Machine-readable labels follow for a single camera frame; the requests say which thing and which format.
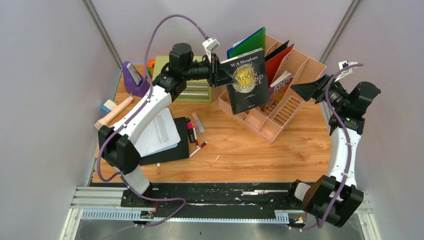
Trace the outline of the grey phone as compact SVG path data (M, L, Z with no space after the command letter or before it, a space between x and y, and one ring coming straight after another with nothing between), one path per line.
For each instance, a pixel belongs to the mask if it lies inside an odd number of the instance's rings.
M135 85L138 86L142 80L142 78L139 76L138 70L134 67L134 65L131 62L128 62L126 68L128 69L131 77L133 78Z

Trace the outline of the pink highlighter marker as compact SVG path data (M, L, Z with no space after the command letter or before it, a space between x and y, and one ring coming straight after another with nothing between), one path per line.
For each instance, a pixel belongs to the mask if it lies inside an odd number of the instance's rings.
M189 119L187 119L187 134L188 134L188 139L190 143L195 143L196 142L196 133L194 130L194 127L191 123L191 121Z

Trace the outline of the black Moon and Sixpence book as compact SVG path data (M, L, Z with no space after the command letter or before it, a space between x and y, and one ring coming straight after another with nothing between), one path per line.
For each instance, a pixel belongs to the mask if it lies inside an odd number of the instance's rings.
M263 48L229 58L221 67L231 80L226 87L234 115L270 102Z

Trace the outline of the orange tipped pen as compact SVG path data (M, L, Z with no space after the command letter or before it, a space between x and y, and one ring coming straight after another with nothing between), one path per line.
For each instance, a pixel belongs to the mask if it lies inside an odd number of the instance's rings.
M161 164L158 162L156 164L156 167L157 167L157 173L160 174L162 172L162 170L161 170Z

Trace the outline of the clipboard with white papers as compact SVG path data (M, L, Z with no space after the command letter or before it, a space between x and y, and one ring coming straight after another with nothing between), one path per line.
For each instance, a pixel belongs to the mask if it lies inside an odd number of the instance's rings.
M165 108L144 129L134 146L145 157L176 147L180 141L172 113Z

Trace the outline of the black mounting base plate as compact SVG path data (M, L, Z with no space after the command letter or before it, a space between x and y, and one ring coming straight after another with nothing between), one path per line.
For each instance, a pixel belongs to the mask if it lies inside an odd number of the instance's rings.
M289 182L162 182L152 183L142 199L124 190L120 206L152 209L167 217L186 202L176 218L203 220L272 220L287 211L289 219L306 219L300 203L290 203Z

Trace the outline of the red folder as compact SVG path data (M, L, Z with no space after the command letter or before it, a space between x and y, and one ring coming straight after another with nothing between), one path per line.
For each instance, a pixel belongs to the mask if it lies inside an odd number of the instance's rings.
M268 86L270 86L273 82L273 79L277 73L277 70L280 67L281 62L294 46L294 44L289 46L289 42L289 40L285 43L276 42L266 52L265 66Z

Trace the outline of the green drawer cabinet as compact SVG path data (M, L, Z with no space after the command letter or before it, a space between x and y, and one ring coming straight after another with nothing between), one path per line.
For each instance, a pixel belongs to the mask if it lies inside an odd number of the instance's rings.
M157 55L152 73L154 80L160 73L166 63L169 62L168 55ZM212 88L208 85L206 79L187 81L186 89L183 90L175 99L176 102L196 102L196 103L212 103Z

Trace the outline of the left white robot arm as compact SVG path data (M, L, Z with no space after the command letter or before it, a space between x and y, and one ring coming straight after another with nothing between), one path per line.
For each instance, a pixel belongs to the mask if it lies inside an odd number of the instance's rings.
M233 83L214 53L219 42L209 38L202 45L205 56L202 61L197 61L189 44L175 44L168 63L161 70L154 70L158 75L148 82L148 90L140 102L117 126L102 126L98 130L98 158L117 170L126 186L134 192L135 202L142 207L153 201L153 193L148 189L150 181L140 169L141 155L135 147L145 128L186 89L187 81L206 79L210 87Z

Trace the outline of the purple phone stand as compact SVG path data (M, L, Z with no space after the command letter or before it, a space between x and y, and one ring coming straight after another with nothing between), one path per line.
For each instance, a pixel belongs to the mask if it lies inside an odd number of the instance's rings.
M127 69L128 62L129 61L125 61L122 64L122 74L126 92L130 95L143 98L148 93L150 89L150 84L138 71L138 75L141 77L141 81L140 84L137 86L133 78L131 77L129 70Z

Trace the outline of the purple Roald Dahl book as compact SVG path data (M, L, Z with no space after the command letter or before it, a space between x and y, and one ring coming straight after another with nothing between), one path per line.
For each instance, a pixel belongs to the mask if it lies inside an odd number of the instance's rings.
M269 87L270 102L263 105L260 110L264 112L272 105L278 104L284 97L291 82L293 81L293 78L293 75L287 70L276 78Z

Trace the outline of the black notebook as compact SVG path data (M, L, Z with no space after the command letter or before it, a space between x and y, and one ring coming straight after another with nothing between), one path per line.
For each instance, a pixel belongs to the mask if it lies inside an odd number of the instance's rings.
M173 120L181 141L175 147L142 157L139 162L140 166L183 160L189 157L187 118L183 116Z

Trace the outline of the orange tape dispenser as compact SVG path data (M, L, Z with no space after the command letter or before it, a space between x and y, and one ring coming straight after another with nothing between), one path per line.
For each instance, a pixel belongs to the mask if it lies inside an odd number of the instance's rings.
M147 72L152 79L153 79L153 75L154 75L155 63L156 63L156 60L152 59L146 65L147 66Z

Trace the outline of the red white pen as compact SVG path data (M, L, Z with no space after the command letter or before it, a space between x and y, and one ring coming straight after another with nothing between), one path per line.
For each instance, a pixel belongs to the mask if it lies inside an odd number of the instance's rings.
M189 157L191 158L192 156L194 156L198 151L200 151L202 148L204 148L206 145L208 144L207 141L204 141L199 147L197 147L190 155Z

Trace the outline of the aluminium frame rail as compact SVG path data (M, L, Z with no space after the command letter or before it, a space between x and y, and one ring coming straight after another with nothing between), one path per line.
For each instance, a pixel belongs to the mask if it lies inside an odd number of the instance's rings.
M299 207L286 202L288 184L276 183L154 183L154 198L186 199L181 206L163 202L142 205L122 184L79 186L74 194L61 239L76 237L81 220L288 224L297 228L307 218Z

